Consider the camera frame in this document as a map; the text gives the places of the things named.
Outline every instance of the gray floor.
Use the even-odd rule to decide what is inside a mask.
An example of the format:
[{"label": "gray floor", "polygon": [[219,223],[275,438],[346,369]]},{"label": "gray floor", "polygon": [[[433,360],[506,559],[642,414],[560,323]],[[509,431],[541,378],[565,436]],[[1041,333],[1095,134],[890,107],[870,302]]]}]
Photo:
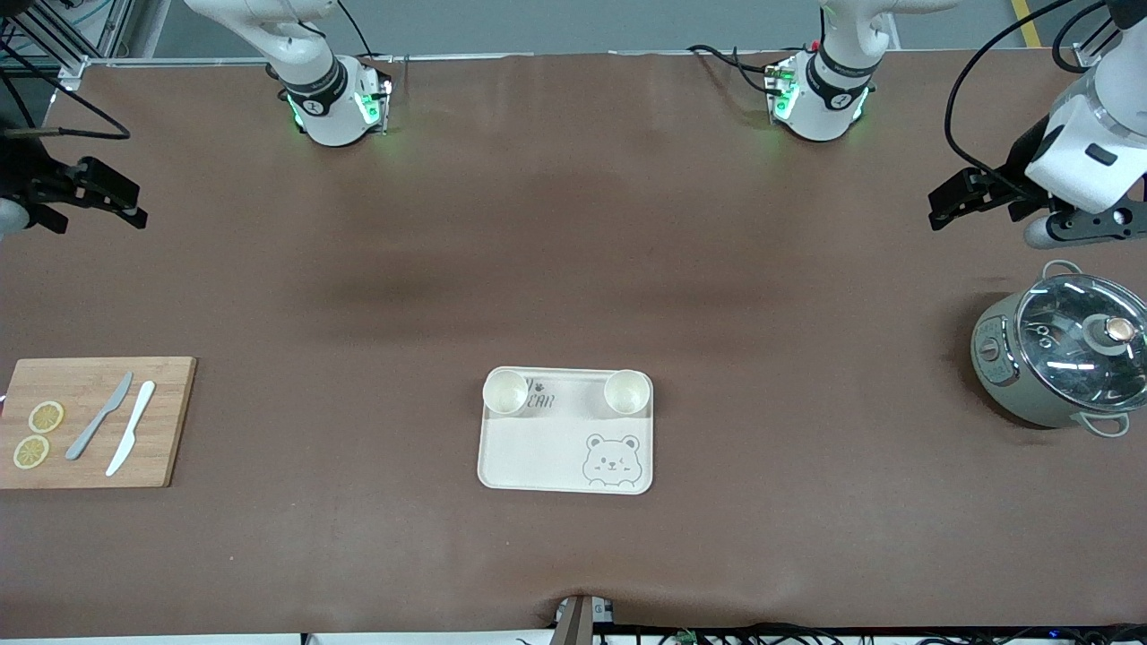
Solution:
[{"label": "gray floor", "polygon": [[[812,0],[345,0],[370,46],[398,55],[793,47],[819,32]],[[928,16],[897,17],[905,48],[975,48],[1015,20],[1008,0],[966,0]],[[331,47],[359,53],[346,18],[319,21]],[[1001,44],[1022,47],[1015,36]],[[250,56],[236,36],[172,0],[157,57]]]}]

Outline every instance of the white plastic knife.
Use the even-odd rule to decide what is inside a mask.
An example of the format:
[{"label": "white plastic knife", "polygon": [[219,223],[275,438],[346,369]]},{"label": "white plastic knife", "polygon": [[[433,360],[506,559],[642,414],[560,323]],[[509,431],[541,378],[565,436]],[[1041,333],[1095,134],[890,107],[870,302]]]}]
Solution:
[{"label": "white plastic knife", "polygon": [[132,448],[135,446],[135,426],[140,422],[140,417],[143,415],[143,410],[147,409],[147,404],[151,401],[151,394],[155,393],[155,381],[143,381],[140,386],[140,394],[135,397],[135,409],[132,410],[132,418],[127,421],[127,428],[124,430],[124,438],[119,440],[119,448],[116,449],[116,456],[111,458],[111,464],[108,465],[108,472],[103,473],[107,476],[116,474],[116,471],[124,465],[124,460],[131,454]]}]

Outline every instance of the white tray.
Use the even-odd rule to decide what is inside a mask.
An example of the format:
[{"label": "white tray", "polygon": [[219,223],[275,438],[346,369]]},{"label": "white tray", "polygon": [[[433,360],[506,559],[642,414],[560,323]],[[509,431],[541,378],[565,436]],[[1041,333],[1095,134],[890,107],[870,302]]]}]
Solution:
[{"label": "white tray", "polygon": [[[602,395],[614,370],[499,370],[522,374],[530,386],[530,397],[516,417],[500,417],[482,406],[478,479],[483,484],[606,495],[641,495],[649,490],[651,395],[643,411],[622,417]],[[653,381],[649,384],[651,391]]]}]

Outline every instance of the yellow floor line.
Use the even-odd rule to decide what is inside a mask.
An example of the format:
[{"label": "yellow floor line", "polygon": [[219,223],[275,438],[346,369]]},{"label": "yellow floor line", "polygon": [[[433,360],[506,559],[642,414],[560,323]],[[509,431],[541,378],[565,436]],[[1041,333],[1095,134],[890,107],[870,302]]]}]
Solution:
[{"label": "yellow floor line", "polygon": [[[1012,0],[1012,9],[1015,10],[1016,20],[1023,20],[1031,15],[1031,8],[1028,7],[1028,0]],[[1020,28],[1020,32],[1023,33],[1023,44],[1028,47],[1043,47],[1044,45],[1039,41],[1039,32],[1036,31],[1036,23],[1030,22]]]}]

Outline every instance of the green led light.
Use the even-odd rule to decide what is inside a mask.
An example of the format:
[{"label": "green led light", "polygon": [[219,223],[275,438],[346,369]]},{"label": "green led light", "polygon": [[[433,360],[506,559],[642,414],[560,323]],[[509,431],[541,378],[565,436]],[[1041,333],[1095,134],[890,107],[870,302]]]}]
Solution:
[{"label": "green led light", "polygon": [[796,92],[793,92],[795,88],[796,85],[793,85],[790,91],[785,92],[777,99],[777,108],[773,110],[777,118],[783,121],[793,114],[793,106],[796,104],[796,100],[799,98]]},{"label": "green led light", "polygon": [[864,100],[867,98],[868,88],[865,87],[865,91],[860,93],[860,98],[857,99],[857,111],[852,112],[852,121],[860,118],[860,115],[864,114]]},{"label": "green led light", "polygon": [[362,112],[362,119],[368,124],[375,124],[379,122],[379,101],[370,98],[369,94],[362,95],[354,93],[354,98],[358,99],[359,110]]},{"label": "green led light", "polygon": [[295,115],[295,125],[299,127],[305,127],[303,125],[303,117],[299,116],[298,114],[298,106],[295,104],[295,100],[291,99],[290,95],[287,96],[287,104],[290,106],[290,111],[292,115]]}]

